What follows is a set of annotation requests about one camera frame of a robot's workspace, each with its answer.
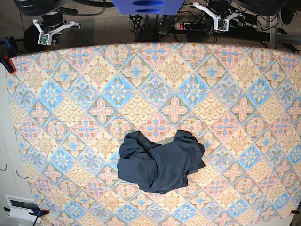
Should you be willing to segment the dark blue t-shirt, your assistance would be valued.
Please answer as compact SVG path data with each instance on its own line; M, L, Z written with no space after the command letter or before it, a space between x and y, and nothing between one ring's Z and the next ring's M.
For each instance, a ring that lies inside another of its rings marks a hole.
M165 194L187 187L188 175L205 167L204 153L205 147L188 131L178 130L164 145L131 132L119 148L118 177L145 192Z

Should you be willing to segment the black round stool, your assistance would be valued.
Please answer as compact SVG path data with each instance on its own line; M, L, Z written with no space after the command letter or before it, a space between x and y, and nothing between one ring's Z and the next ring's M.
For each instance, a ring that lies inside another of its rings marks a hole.
M44 51L47 48L47 45L38 44L39 34L40 33L38 29L34 25L29 26L29 28L25 31L23 37L23 45L27 52L40 52Z

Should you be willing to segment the white power strip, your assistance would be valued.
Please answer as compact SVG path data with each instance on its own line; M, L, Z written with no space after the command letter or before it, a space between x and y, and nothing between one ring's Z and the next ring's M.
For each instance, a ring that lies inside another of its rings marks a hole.
M174 29L179 31L207 32L210 29L210 26L207 26L205 23L176 22L174 24Z

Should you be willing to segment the patterned tablecloth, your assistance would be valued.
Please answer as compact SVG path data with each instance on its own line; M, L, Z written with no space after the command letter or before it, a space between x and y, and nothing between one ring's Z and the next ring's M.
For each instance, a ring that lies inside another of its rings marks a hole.
M8 99L44 226L244 226L301 199L301 57L222 44L79 47L12 58ZM118 178L124 136L205 147L167 194Z

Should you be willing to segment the white floor vent box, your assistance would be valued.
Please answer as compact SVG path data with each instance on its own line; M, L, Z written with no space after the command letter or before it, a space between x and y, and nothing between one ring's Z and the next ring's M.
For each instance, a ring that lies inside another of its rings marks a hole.
M9 209L9 217L28 222L35 221L36 216L29 214L29 212L32 212L31 209L39 209L38 205L33 199L21 198L7 194L5 194L5 198L8 203L8 205L5 207Z

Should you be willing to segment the blue clamp lower left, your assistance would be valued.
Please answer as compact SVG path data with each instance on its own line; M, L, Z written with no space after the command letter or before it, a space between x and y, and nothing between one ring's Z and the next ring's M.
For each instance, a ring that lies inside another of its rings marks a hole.
M9 213L9 216L19 220L29 221L33 223L41 223L41 217L49 214L49 210L35 210L35 209L20 209L20 208L6 208L4 211Z

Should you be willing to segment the orange clamp lower right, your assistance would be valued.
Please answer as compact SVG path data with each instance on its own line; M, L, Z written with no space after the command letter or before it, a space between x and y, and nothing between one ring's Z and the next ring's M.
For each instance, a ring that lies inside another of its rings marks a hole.
M300 212L298 210L292 210L291 214L300 214Z

